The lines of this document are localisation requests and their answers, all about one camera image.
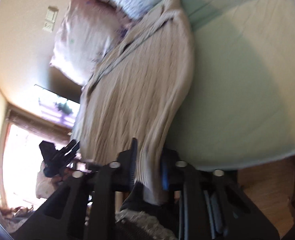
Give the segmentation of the beige cable-knit sweater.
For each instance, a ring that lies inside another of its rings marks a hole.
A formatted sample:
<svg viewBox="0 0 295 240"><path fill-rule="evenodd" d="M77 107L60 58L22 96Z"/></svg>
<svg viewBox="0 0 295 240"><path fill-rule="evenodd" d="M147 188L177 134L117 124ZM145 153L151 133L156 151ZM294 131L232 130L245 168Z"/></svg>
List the beige cable-knit sweater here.
<svg viewBox="0 0 295 240"><path fill-rule="evenodd" d="M80 98L72 138L105 165L138 142L135 176L145 200L165 202L159 160L194 74L194 39L180 0L163 0L98 64Z"/></svg>

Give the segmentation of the wall light switch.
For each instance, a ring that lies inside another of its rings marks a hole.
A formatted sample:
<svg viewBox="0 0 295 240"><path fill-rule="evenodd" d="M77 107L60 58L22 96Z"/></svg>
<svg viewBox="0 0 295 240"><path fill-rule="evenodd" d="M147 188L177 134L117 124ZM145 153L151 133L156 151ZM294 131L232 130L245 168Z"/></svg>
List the wall light switch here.
<svg viewBox="0 0 295 240"><path fill-rule="evenodd" d="M47 12L46 12L46 16L45 16L45 20L43 22L43 28L42 28L44 31L51 33L54 30L58 12L59 10L57 7L49 6L47 8Z"/></svg>

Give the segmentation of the left floral pillow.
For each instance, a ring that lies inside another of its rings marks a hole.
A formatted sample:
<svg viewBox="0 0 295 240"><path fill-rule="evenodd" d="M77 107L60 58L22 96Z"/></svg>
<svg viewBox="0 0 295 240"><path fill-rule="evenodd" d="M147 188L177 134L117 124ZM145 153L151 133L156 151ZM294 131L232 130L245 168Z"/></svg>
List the left floral pillow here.
<svg viewBox="0 0 295 240"><path fill-rule="evenodd" d="M74 83L84 86L96 66L127 31L110 5L99 0L70 0L55 35L49 64Z"/></svg>

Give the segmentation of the patchwork printed bed sheet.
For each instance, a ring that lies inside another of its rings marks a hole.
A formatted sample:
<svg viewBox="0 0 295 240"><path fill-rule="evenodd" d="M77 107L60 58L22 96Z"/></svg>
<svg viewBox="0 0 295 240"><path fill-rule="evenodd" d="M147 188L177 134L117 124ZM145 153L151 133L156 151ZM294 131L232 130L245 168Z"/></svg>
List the patchwork printed bed sheet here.
<svg viewBox="0 0 295 240"><path fill-rule="evenodd" d="M197 168L295 155L295 0L180 0L195 71L165 144Z"/></svg>

